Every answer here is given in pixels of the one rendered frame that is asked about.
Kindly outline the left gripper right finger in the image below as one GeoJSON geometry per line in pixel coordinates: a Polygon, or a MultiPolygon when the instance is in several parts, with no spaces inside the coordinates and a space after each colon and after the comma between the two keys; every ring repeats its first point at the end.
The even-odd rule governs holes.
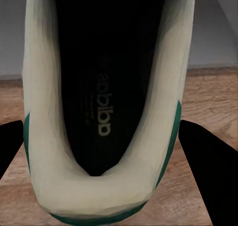
{"type": "Polygon", "coordinates": [[[238,151],[186,120],[178,138],[213,226],[238,226],[238,151]]]}

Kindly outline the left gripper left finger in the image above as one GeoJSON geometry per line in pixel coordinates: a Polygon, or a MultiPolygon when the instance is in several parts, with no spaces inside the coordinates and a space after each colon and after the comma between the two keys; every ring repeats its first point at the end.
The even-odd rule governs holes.
{"type": "Polygon", "coordinates": [[[23,126],[22,120],[0,125],[0,179],[24,142],[23,126]]]}

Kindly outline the gym shoe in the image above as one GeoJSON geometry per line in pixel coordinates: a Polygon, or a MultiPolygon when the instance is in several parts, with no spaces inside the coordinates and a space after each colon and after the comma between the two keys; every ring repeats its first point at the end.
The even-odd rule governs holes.
{"type": "Polygon", "coordinates": [[[69,226],[138,213],[181,121],[195,0],[27,0],[23,140],[39,207],[69,226]]]}

